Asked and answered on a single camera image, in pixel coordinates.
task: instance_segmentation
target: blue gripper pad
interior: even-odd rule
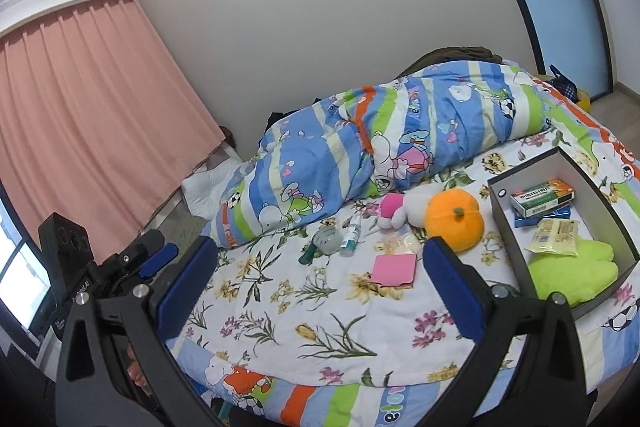
[[[167,243],[142,264],[138,275],[142,279],[153,277],[176,257],[178,257],[178,247],[173,243]]]
[[[151,302],[156,333],[165,342],[177,337],[218,265],[218,247],[210,237],[196,239],[184,257],[167,266],[154,283]]]
[[[422,250],[422,265],[456,323],[460,335],[478,343],[484,335],[484,308],[461,272],[475,270],[463,264],[440,237],[429,239]]]

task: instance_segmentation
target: wooden floor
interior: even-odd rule
[[[611,130],[636,157],[640,157],[639,100],[617,89],[591,104],[591,116]]]

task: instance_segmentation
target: pink curtain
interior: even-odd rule
[[[0,39],[0,179],[20,219],[126,247],[224,136],[138,0],[95,0]]]

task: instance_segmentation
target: white bottle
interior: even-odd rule
[[[344,234],[344,239],[340,244],[340,250],[338,253],[343,257],[351,257],[356,250],[356,245],[360,238],[360,232],[362,231],[362,214],[357,213],[351,218],[351,224],[348,226],[347,231]]]

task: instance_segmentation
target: pink square object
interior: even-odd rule
[[[381,286],[402,286],[411,284],[415,276],[415,253],[379,255],[373,263],[371,282]]]

